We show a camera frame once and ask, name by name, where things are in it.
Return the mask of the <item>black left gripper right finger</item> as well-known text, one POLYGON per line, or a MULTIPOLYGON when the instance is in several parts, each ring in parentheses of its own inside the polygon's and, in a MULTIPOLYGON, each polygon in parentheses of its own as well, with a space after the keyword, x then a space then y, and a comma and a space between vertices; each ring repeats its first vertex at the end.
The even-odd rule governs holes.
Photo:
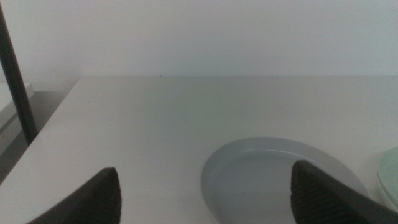
POLYGON ((296 223, 397 223, 397 212, 370 200, 305 160, 293 164, 290 190, 290 207, 296 223))

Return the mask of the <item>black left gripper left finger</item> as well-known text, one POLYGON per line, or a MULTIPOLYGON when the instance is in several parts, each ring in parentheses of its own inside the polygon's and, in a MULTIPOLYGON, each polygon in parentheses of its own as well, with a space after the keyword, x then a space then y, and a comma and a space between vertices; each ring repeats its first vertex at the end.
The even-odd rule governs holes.
POLYGON ((31 223, 120 223, 121 209, 118 173, 115 168, 107 167, 31 223))

